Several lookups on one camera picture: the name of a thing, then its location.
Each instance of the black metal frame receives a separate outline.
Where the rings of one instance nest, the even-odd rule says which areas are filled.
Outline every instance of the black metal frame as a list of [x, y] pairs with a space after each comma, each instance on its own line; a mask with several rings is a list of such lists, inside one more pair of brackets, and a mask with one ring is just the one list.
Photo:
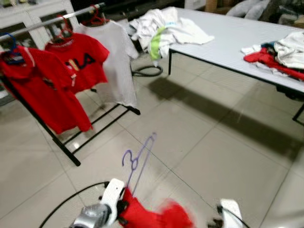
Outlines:
[[[171, 64], [172, 64], [172, 54], [173, 54], [173, 53], [179, 53], [179, 54], [182, 54], [182, 55], [184, 55], [184, 56], [188, 56], [188, 57], [190, 57], [190, 58], [197, 59], [197, 60], [199, 60], [199, 61], [203, 61], [203, 62], [206, 62], [206, 63], [210, 63], [210, 64], [215, 65], [215, 66], [217, 66], [217, 67], [220, 67], [220, 68], [223, 68], [223, 69], [226, 69], [226, 70], [230, 70], [230, 71], [233, 71], [233, 72], [236, 72], [236, 73], [238, 73], [238, 74], [242, 74], [242, 75], [245, 75], [245, 76], [248, 76], [248, 77], [252, 77], [252, 78], [254, 78], [254, 79], [257, 79], [257, 80], [259, 80], [259, 81], [262, 81], [262, 82], [265, 82], [265, 83], [268, 83], [268, 84], [272, 84], [272, 85], [274, 85], [274, 86], [283, 87], [283, 88], [285, 88], [285, 89], [288, 90], [288, 91], [292, 91], [295, 95], [304, 96], [304, 93], [302, 93], [302, 92], [300, 92], [300, 91], [292, 90], [292, 89], [290, 89], [290, 88], [288, 88], [288, 87], [285, 87], [285, 86], [282, 86], [282, 85], [278, 85], [278, 84], [276, 84], [276, 83], [274, 83], [274, 82], [270, 82], [270, 81], [264, 80], [264, 79], [259, 78], [259, 77], [257, 77], [257, 76], [253, 76], [253, 75], [250, 75], [250, 74], [246, 74], [246, 73], [243, 73], [243, 72], [241, 72], [241, 71], [234, 70], [234, 69], [231, 69], [231, 68], [229, 68], [229, 67], [222, 66], [222, 65], [220, 65], [220, 64], [212, 63], [212, 62], [210, 62], [210, 61], [202, 60], [202, 59], [199, 59], [199, 58], [193, 57], [193, 56], [191, 56], [191, 55], [187, 55], [187, 54], [185, 54], [185, 53], [182, 53], [182, 52], [179, 52], [179, 51], [176, 51], [176, 50], [172, 50], [172, 49], [169, 49], [169, 69], [168, 69], [168, 74], [169, 74], [169, 75], [171, 74]], [[303, 113], [303, 111], [304, 111], [304, 104], [300, 107], [300, 109], [298, 110], [298, 112], [294, 115], [293, 120], [296, 121], [296, 122], [298, 122], [298, 118], [299, 118], [299, 116]]]
[[[5, 77], [5, 75], [1, 75], [1, 80], [3, 84], [6, 86], [6, 88], [9, 89], [9, 91], [26, 107], [26, 109], [32, 114], [32, 116], [40, 123], [40, 125], [47, 131], [47, 133], [52, 137], [53, 141], [57, 144], [57, 146], [63, 151], [63, 153], [66, 154], [69, 159], [76, 165], [80, 166], [80, 161], [74, 156], [76, 152], [78, 152], [82, 147], [87, 145], [91, 140], [93, 140], [96, 136], [98, 136], [101, 132], [103, 132], [105, 129], [107, 129], [109, 126], [111, 126], [113, 123], [115, 123], [118, 119], [123, 117], [127, 112], [131, 111], [134, 112], [136, 115], [140, 115], [140, 111], [136, 108], [130, 107], [130, 106], [124, 106], [126, 110], [121, 113], [118, 117], [116, 117], [114, 120], [112, 120], [107, 126], [105, 126], [103, 129], [96, 132], [93, 136], [91, 136], [88, 140], [86, 140], [82, 145], [80, 145], [76, 150], [71, 152], [67, 147], [66, 144], [68, 144], [70, 141], [75, 139], [78, 135], [81, 134], [81, 131], [74, 134], [71, 138], [66, 140], [65, 142], [61, 142], [58, 137], [49, 129], [49, 127], [44, 123], [44, 121], [41, 119], [41, 117], [35, 112], [35, 110], [28, 104], [28, 102], [21, 96], [21, 94], [18, 92], [18, 90], [13, 86], [13, 84]], [[100, 117], [98, 117], [96, 120], [91, 122], [91, 124], [95, 124], [99, 120], [101, 120], [103, 117], [108, 115], [110, 112], [112, 112], [114, 109], [116, 109], [120, 104], [115, 105], [113, 108], [111, 108], [106, 113], [102, 114]]]

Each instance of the red garment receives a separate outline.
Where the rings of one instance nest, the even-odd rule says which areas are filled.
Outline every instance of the red garment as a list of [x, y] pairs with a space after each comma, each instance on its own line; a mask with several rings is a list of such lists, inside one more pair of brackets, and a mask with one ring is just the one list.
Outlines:
[[127, 209], [119, 215], [128, 223], [126, 228], [192, 228], [185, 210], [176, 202], [170, 202], [160, 214], [147, 211], [138, 201], [132, 197], [129, 189], [125, 190], [123, 200], [129, 203]]
[[264, 47], [260, 52], [256, 52], [244, 57], [244, 60], [249, 63], [260, 62], [267, 65], [270, 68], [276, 68], [292, 77], [304, 80], [304, 73], [298, 72], [296, 70], [287, 68], [278, 62], [276, 62], [275, 57], [267, 52], [267, 48]]
[[17, 50], [25, 63], [8, 65], [0, 59], [0, 68], [41, 119], [57, 134], [76, 126], [89, 130], [90, 120], [69, 90], [74, 72], [47, 51], [22, 46]]
[[108, 82], [103, 62], [109, 51], [98, 40], [84, 34], [73, 33], [72, 40], [46, 45], [45, 50], [56, 54], [70, 69], [77, 73], [72, 92], [90, 89], [98, 83]]

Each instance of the black cable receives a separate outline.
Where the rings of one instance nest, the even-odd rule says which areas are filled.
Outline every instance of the black cable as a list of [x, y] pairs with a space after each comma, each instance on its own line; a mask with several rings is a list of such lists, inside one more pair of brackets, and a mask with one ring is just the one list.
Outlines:
[[71, 195], [70, 197], [66, 198], [64, 201], [62, 201], [57, 207], [55, 207], [55, 209], [49, 213], [49, 215], [43, 220], [43, 222], [41, 223], [41, 225], [39, 226], [39, 228], [43, 228], [43, 226], [46, 224], [46, 222], [49, 220], [49, 218], [62, 206], [64, 205], [67, 201], [69, 201], [70, 199], [72, 199], [73, 197], [75, 197], [76, 195], [78, 195], [79, 193], [91, 188], [91, 187], [94, 187], [96, 185], [100, 185], [100, 184], [104, 184], [104, 187], [106, 188], [109, 184], [108, 181], [104, 181], [104, 182], [99, 182], [99, 183], [96, 183], [96, 184], [92, 184], [90, 186], [87, 186], [85, 187], [84, 189], [81, 189], [80, 191], [74, 193], [73, 195]]
[[232, 211], [230, 211], [227, 208], [224, 208], [223, 206], [218, 206], [218, 213], [219, 214], [222, 214], [223, 210], [226, 211], [226, 212], [228, 212], [228, 213], [230, 213], [234, 217], [236, 217], [245, 227], [250, 228], [250, 226], [246, 222], [244, 222], [239, 216], [237, 216], [235, 213], [233, 213]]
[[[142, 70], [149, 69], [149, 68], [159, 69], [159, 71], [154, 73], [154, 74], [147, 74], [147, 73], [141, 72]], [[153, 65], [144, 66], [144, 67], [141, 67], [141, 68], [139, 68], [135, 71], [132, 71], [132, 75], [136, 76], [136, 77], [155, 77], [155, 76], [161, 75], [162, 73], [163, 73], [163, 68], [161, 66], [156, 66], [155, 67]]]

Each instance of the clothes rack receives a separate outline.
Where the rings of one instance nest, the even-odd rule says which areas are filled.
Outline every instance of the clothes rack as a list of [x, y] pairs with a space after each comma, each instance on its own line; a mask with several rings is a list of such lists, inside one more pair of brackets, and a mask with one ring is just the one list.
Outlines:
[[[93, 11], [95, 9], [100, 9], [101, 11], [103, 11], [105, 7], [104, 3], [99, 3], [96, 4], [95, 6], [90, 6], [87, 7], [85, 9], [81, 9], [79, 11], [73, 12], [73, 13], [69, 13], [66, 14], [60, 18], [55, 18], [55, 19], [51, 19], [48, 21], [44, 21], [35, 25], [32, 25], [30, 27], [27, 28], [23, 28], [20, 29], [18, 31], [12, 32], [11, 35], [16, 36], [19, 34], [23, 34], [25, 32], [49, 25], [49, 24], [53, 24], [56, 22], [59, 22], [61, 20], [67, 19], [67, 18], [71, 18], [71, 17], [75, 17], [78, 15], [82, 15], [85, 13], [88, 13], [90, 11]], [[0, 41], [5, 40], [9, 38], [8, 35], [4, 35], [0, 37]], [[110, 110], [108, 110], [106, 113], [104, 113], [103, 115], [101, 115], [100, 117], [98, 117], [96, 120], [94, 120], [93, 122], [91, 122], [91, 124], [95, 124], [96, 122], [100, 121], [103, 117], [105, 117], [106, 115], [108, 115], [110, 112], [112, 112], [114, 109], [116, 109], [117, 107], [124, 106], [126, 108], [126, 110], [121, 113], [118, 117], [116, 117], [114, 120], [112, 120], [107, 126], [105, 126], [103, 129], [99, 130], [98, 132], [96, 132], [95, 134], [93, 134], [90, 138], [88, 138], [82, 145], [80, 145], [76, 150], [74, 150], [73, 152], [71, 152], [67, 147], [66, 144], [69, 143], [70, 141], [72, 141], [73, 139], [75, 139], [78, 135], [81, 134], [81, 131], [77, 132], [76, 134], [72, 135], [68, 140], [66, 140], [65, 142], [62, 142], [57, 135], [55, 135], [52, 130], [49, 129], [49, 127], [44, 123], [44, 121], [41, 119], [41, 117], [35, 112], [35, 110], [30, 106], [30, 104], [21, 96], [21, 94], [18, 92], [18, 90], [14, 87], [14, 85], [6, 78], [6, 76], [0, 72], [0, 79], [3, 82], [3, 84], [10, 90], [10, 92], [26, 107], [26, 109], [32, 114], [32, 116], [40, 123], [40, 125], [47, 131], [47, 133], [52, 137], [52, 140], [56, 143], [56, 145], [66, 154], [66, 156], [68, 156], [69, 159], [71, 159], [71, 161], [76, 165], [76, 166], [80, 166], [81, 162], [75, 157], [75, 153], [78, 152], [81, 148], [83, 148], [86, 144], [88, 144], [91, 140], [93, 140], [96, 136], [98, 136], [100, 133], [102, 133], [105, 129], [107, 129], [109, 126], [111, 126], [113, 123], [115, 123], [118, 119], [120, 119], [122, 116], [124, 116], [125, 114], [127, 114], [129, 111], [135, 113], [136, 115], [140, 115], [140, 111], [136, 108], [130, 107], [130, 106], [124, 106], [122, 104], [117, 104], [115, 105], [113, 108], [111, 108]]]

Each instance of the blue hanger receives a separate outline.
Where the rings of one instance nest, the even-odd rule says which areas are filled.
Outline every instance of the blue hanger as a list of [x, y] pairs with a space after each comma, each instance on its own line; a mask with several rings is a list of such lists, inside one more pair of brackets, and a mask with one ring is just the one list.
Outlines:
[[[123, 162], [123, 166], [124, 166], [124, 158], [126, 157], [127, 154], [130, 154], [131, 173], [130, 173], [130, 175], [129, 175], [129, 179], [128, 179], [128, 182], [127, 182], [127, 185], [126, 185], [126, 186], [128, 187], [128, 186], [129, 186], [129, 183], [130, 183], [130, 180], [131, 180], [131, 177], [132, 177], [132, 175], [133, 175], [133, 172], [137, 169], [137, 166], [138, 166], [138, 159], [140, 158], [140, 156], [141, 156], [141, 154], [142, 154], [142, 152], [143, 152], [143, 150], [144, 150], [145, 148], [148, 150], [147, 156], [146, 156], [146, 158], [145, 158], [145, 160], [144, 160], [144, 163], [143, 163], [141, 172], [140, 172], [140, 174], [139, 174], [139, 176], [138, 176], [138, 179], [137, 179], [137, 181], [136, 181], [136, 184], [135, 184], [134, 190], [133, 190], [133, 192], [132, 192], [132, 195], [134, 194], [134, 192], [135, 192], [135, 190], [136, 190], [136, 188], [137, 188], [137, 184], [138, 184], [138, 182], [139, 182], [139, 179], [141, 178], [141, 175], [142, 175], [142, 173], [143, 173], [143, 169], [144, 169], [144, 167], [145, 167], [145, 165], [146, 165], [146, 162], [147, 162], [147, 160], [148, 160], [148, 158], [149, 158], [149, 155], [150, 155], [150, 152], [151, 152], [151, 149], [152, 149], [152, 147], [153, 147], [153, 145], [154, 145], [155, 140], [156, 140], [156, 133], [152, 133], [152, 135], [149, 136], [149, 138], [146, 140], [146, 142], [145, 142], [144, 145], [142, 146], [141, 150], [139, 151], [138, 156], [137, 156], [134, 160], [132, 159], [132, 151], [131, 151], [131, 150], [127, 150], [127, 151], [124, 153], [124, 155], [123, 155], [123, 160], [122, 160], [122, 162]], [[152, 141], [152, 143], [151, 143], [150, 147], [147, 148], [147, 145], [148, 145], [149, 141]]]
[[11, 49], [7, 52], [8, 54], [10, 54], [10, 55], [13, 55], [13, 58], [8, 58], [8, 60], [6, 61], [6, 63], [7, 64], [19, 64], [19, 63], [24, 63], [25, 61], [24, 61], [24, 59], [23, 59], [23, 57], [22, 57], [22, 55], [21, 55], [21, 53], [19, 53], [19, 52], [16, 52], [15, 51], [15, 49], [17, 48], [17, 44], [16, 44], [16, 38], [12, 35], [12, 34], [10, 34], [10, 33], [8, 33], [8, 32], [3, 32], [3, 33], [1, 33], [1, 35], [8, 35], [8, 36], [10, 36], [12, 39], [13, 39], [13, 45], [12, 45], [12, 47], [11, 47]]

